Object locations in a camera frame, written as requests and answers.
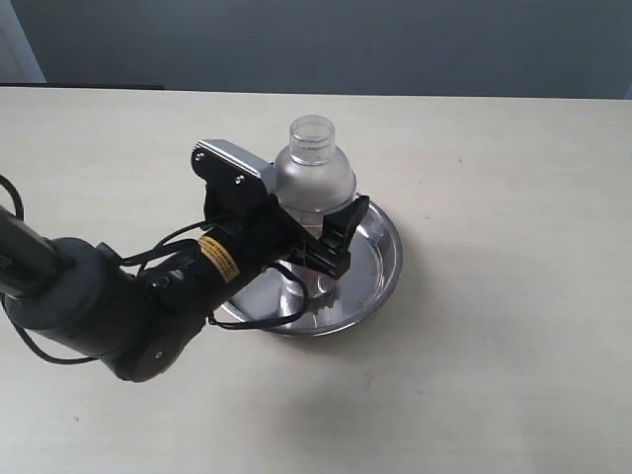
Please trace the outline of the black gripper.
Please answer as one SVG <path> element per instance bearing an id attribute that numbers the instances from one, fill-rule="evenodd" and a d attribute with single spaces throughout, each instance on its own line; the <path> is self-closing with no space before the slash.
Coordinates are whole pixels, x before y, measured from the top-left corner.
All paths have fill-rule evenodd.
<path id="1" fill-rule="evenodd" d="M 239 224 L 216 226 L 216 237 L 225 244 L 242 273 L 258 275 L 277 262 L 286 261 L 331 278 L 340 278 L 351 267 L 350 245 L 366 216 L 369 196 L 358 195 L 347 206 L 323 218 L 319 238 L 311 235 L 277 202 L 274 230 L 247 230 Z"/>

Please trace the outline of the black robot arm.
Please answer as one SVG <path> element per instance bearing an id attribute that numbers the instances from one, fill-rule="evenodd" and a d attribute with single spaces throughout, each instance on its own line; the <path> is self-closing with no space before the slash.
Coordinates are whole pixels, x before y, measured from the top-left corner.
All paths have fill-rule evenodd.
<path id="1" fill-rule="evenodd" d="M 196 239 L 128 258 L 78 238 L 45 239 L 3 211 L 1 305 L 26 344 L 42 336 L 75 351 L 77 363 L 100 361 L 121 380 L 144 382 L 215 323 L 219 306 L 283 261 L 341 277 L 368 208 L 368 197 L 356 198 L 314 237 L 269 197 L 213 216 Z"/>

